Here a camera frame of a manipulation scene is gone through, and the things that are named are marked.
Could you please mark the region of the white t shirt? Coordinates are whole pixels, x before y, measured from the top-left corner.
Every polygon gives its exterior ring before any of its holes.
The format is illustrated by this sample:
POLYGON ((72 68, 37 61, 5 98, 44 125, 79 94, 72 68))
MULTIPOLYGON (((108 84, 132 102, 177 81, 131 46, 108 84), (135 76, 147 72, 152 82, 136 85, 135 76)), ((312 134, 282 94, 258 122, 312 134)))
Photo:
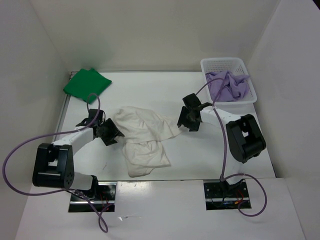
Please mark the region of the white t shirt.
POLYGON ((154 169, 171 166, 162 142, 182 133, 175 119, 150 109, 125 106, 119 108, 113 121, 123 133, 118 139, 123 143, 129 177, 143 177, 154 169))

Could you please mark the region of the green t shirt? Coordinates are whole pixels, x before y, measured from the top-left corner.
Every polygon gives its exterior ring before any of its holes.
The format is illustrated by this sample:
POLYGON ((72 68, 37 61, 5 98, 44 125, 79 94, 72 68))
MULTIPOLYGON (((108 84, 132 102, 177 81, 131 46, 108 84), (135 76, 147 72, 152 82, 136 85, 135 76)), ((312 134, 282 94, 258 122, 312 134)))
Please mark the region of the green t shirt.
POLYGON ((78 71, 63 88, 65 94, 92 104, 112 81, 102 76, 94 68, 78 71))

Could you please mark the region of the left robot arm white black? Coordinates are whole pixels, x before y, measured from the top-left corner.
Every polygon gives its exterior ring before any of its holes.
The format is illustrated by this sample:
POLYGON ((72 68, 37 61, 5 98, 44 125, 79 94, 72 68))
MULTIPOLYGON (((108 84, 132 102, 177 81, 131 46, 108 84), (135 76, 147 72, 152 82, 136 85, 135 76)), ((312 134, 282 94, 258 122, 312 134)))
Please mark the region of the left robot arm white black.
POLYGON ((74 155, 86 144, 100 138, 105 146, 116 144, 117 137, 125 135, 115 123, 107 120, 96 120, 88 128, 85 118, 75 127, 75 132, 52 143, 38 146, 32 174, 32 183, 36 187, 70 189, 75 180, 74 155))

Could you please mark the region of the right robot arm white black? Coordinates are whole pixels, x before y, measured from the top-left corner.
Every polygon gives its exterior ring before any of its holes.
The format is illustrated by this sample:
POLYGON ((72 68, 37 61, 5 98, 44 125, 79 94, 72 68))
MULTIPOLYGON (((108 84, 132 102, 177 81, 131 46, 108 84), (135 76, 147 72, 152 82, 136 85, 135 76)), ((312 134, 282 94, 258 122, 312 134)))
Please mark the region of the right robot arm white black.
POLYGON ((242 166, 258 157, 266 149, 266 141, 252 114, 237 115, 225 110, 207 107, 183 106, 177 126, 197 132, 201 123, 221 128, 223 138, 222 170, 219 191, 225 197, 237 191, 237 184, 246 177, 242 166))

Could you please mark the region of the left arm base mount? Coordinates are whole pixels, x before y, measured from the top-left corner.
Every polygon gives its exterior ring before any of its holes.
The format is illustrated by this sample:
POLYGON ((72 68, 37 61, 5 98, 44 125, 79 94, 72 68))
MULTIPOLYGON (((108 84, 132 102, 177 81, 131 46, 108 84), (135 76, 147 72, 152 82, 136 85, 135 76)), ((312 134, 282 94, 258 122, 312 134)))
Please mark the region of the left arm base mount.
MULTIPOLYGON (((92 190, 81 191, 91 202, 94 208, 107 213, 115 211, 116 182, 99 181, 95 192, 92 190)), ((68 207, 69 213, 89 213, 94 212, 89 203, 81 195, 72 195, 68 207)))

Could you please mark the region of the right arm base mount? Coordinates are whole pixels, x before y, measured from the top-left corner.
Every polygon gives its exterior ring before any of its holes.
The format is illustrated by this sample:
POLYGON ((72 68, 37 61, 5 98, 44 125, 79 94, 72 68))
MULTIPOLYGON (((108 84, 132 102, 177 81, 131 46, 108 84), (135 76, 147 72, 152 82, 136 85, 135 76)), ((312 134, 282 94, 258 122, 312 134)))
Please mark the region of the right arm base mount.
POLYGON ((206 180, 203 182, 207 211, 251 209, 249 192, 245 180, 236 184, 227 181, 206 180))

